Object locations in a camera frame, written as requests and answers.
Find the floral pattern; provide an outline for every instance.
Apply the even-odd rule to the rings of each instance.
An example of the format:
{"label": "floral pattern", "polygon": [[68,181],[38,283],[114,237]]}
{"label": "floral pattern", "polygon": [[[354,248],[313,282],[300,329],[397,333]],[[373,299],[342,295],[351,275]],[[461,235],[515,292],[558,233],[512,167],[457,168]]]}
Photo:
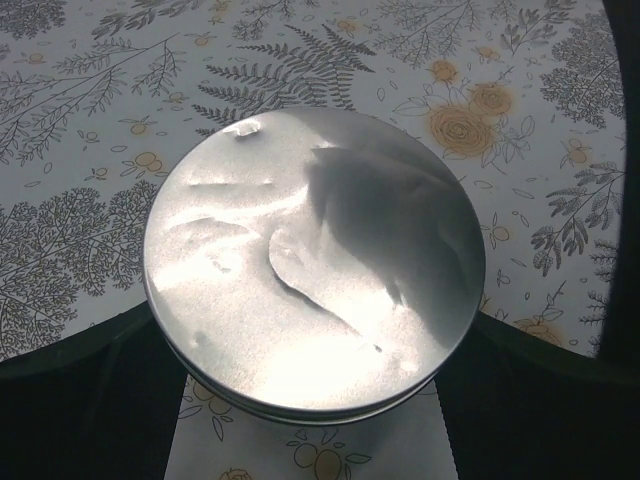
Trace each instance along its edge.
{"label": "floral pattern", "polygon": [[[482,225],[482,310],[559,348],[597,351],[626,142],[597,0],[4,3],[0,361],[142,302],[140,242],[164,178],[203,136],[294,105],[375,116],[439,155]],[[442,420],[435,392],[406,408]],[[268,453],[240,455],[265,437],[193,379],[179,418],[174,452],[202,457],[175,465],[205,466],[168,478],[272,478],[260,455],[317,480],[415,476],[411,462],[388,464],[406,455],[381,454],[370,422],[327,442],[288,431]],[[431,432],[402,425],[407,444]],[[434,469],[451,465],[423,456],[422,476],[446,476]]]}

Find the floral tablecloth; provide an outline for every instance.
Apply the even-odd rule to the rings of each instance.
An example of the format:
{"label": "floral tablecloth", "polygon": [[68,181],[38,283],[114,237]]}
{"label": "floral tablecloth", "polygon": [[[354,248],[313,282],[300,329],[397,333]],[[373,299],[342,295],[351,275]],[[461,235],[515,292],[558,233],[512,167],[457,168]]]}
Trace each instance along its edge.
{"label": "floral tablecloth", "polygon": [[[6,0],[0,32],[0,361],[144,301],[141,240],[163,178],[204,136],[293,105],[374,115],[440,155],[482,224],[483,311],[597,350],[625,147],[599,2]],[[187,385],[170,475],[184,476],[181,438],[198,429],[237,452],[244,417],[216,402]],[[294,432],[278,452],[319,480],[406,463],[404,447],[352,451],[343,433]],[[188,475],[280,478],[205,450],[209,470]]]}

